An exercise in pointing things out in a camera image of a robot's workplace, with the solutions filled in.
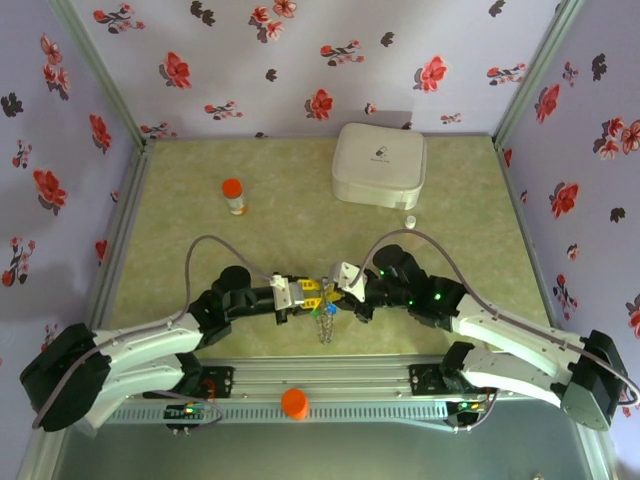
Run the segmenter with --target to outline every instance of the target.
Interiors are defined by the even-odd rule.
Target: small bottle
[[[242,184],[237,178],[227,178],[222,182],[222,194],[227,199],[231,213],[242,215],[247,211],[247,204],[242,195]]]

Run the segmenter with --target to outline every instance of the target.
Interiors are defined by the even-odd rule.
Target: floral wallpaper
[[[70,2],[141,135],[165,125],[166,138],[335,135],[347,122],[493,133],[558,6]]]
[[[0,24],[0,477],[9,479],[34,417],[18,376],[85,319],[133,143],[46,2],[4,4]]]
[[[586,2],[504,157],[554,321],[616,342],[640,381],[640,11],[635,0]],[[621,478],[640,478],[640,410],[611,430]]]

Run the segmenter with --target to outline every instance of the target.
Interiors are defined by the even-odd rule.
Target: green surface
[[[489,137],[428,139],[427,174],[409,212],[345,203],[331,189],[335,139],[211,140],[156,146],[115,300],[110,328],[171,315],[184,304],[184,257],[191,241],[213,233],[262,270],[321,277],[336,261],[361,263],[384,233],[417,217],[416,229],[451,253],[471,284],[503,307],[547,324],[496,154]],[[220,192],[242,180],[248,212],[233,216]],[[397,237],[428,274],[453,276],[443,258],[416,237]],[[209,288],[235,263],[205,242],[193,257],[193,291]],[[258,279],[254,285],[264,285]],[[233,333],[200,356],[446,352],[453,336],[422,327],[405,312],[378,310],[369,325],[341,312],[330,345],[314,320],[240,319]]]

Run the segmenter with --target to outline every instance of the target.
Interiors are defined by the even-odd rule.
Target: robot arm
[[[440,365],[450,391],[514,391],[561,407],[590,428],[609,427],[623,382],[563,347],[581,346],[624,373],[609,337],[594,331],[585,339],[525,319],[518,319],[520,326],[514,326],[497,318],[493,305],[488,304],[493,314],[486,311],[460,283],[428,276],[397,245],[379,250],[373,263],[379,276],[365,270],[358,281],[358,267],[344,262],[332,267],[329,295],[337,307],[353,310],[365,323],[372,320],[377,307],[403,308],[425,326],[460,333],[507,352],[455,342]],[[273,313],[277,324],[286,323],[289,314],[310,312],[319,305],[314,293],[318,289],[312,279],[277,274],[269,287],[251,288],[246,269],[228,267],[179,319],[176,314],[115,331],[91,332],[84,324],[68,327],[22,372],[20,381],[39,412],[70,367],[85,356],[40,425],[45,431],[56,431],[84,417],[97,428],[129,395],[193,390],[201,367],[191,352],[228,335],[233,320]]]

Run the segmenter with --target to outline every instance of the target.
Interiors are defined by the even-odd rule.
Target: purple wall
[[[96,243],[133,143],[45,1],[3,4],[0,65],[0,477],[9,479],[34,418],[18,376],[84,320]]]
[[[586,2],[505,146],[556,323],[612,336],[636,381],[639,23],[637,0]],[[612,436],[630,478],[639,428],[640,410],[618,409]]]

